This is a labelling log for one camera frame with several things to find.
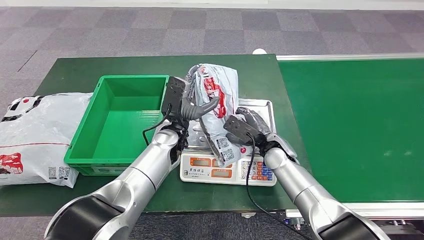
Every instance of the white plastic bag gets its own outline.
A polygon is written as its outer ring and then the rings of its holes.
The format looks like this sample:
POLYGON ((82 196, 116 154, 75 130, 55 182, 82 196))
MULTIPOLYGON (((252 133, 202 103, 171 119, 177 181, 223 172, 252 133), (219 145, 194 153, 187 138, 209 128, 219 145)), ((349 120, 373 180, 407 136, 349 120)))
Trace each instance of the white plastic bag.
POLYGON ((64 156, 92 93, 26 96, 0 122, 0 186, 51 183, 74 187, 78 171, 64 156))
POLYGON ((213 97, 219 97, 218 106, 201 117, 200 125, 218 165, 224 168, 252 151, 252 147, 231 143, 224 129, 225 122, 239 106, 239 77, 236 70, 225 66, 199 64, 196 67, 195 72, 192 68, 188 73, 188 77, 195 81, 196 104, 201 106, 213 97))

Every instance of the stainless steel tray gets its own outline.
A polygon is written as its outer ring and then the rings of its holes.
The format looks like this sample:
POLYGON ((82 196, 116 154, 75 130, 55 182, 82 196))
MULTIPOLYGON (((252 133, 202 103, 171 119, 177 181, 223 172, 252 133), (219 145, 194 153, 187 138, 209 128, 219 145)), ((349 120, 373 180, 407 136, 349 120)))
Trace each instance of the stainless steel tray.
MULTIPOLYGON (((263 118, 263 120, 265 120, 266 124, 268 124, 269 129, 273 133, 277 132, 276 123, 274 120, 273 103, 271 101, 261 99, 239 99, 238 105, 240 107, 246 107, 257 112, 263 118)), ((199 120, 190 121, 187 141, 188 147, 185 148, 186 150, 211 151, 208 140, 206 139, 206 136, 202 131, 202 127, 200 126, 199 120)))

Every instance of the gray carpet tile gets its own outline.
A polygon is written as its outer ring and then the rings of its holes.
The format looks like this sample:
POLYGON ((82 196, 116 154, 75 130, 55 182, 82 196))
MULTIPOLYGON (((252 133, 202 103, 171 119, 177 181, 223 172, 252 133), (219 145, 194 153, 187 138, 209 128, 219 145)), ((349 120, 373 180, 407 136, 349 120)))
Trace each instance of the gray carpet tile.
MULTIPOLYGON (((0 116, 57 58, 424 52, 424 11, 2 7, 0 116)), ((0 217, 0 240, 41 239, 49 217, 0 217)), ((131 239, 302 239, 269 217, 142 215, 131 239)))
POLYGON ((141 9, 131 27, 134 29, 167 29, 172 13, 171 8, 141 9))

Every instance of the red printed logo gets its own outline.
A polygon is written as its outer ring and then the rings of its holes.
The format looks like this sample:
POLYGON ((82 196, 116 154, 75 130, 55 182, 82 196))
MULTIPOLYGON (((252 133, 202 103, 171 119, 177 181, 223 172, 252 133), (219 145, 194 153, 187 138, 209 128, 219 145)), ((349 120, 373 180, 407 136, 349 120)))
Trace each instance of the red printed logo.
POLYGON ((211 100, 213 97, 219 97, 218 106, 215 107, 213 113, 217 118, 222 119, 227 113, 227 110, 224 105, 225 95, 223 91, 221 91, 221 87, 218 84, 215 84, 215 80, 212 76, 205 77, 203 79, 203 85, 209 100, 211 100))
POLYGON ((0 155, 0 174, 21 174, 24 165, 19 152, 10 155, 0 155))

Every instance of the keypad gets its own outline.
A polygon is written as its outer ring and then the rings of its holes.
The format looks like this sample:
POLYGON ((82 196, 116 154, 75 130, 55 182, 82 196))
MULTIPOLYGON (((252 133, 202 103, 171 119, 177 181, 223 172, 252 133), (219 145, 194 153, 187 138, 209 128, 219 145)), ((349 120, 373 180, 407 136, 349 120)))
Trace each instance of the keypad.
MULTIPOLYGON (((241 162, 241 179, 245 180, 249 169, 250 161, 241 162)), ((262 161, 254 161, 250 169, 249 180, 272 181, 274 179, 273 171, 264 166, 262 161)))

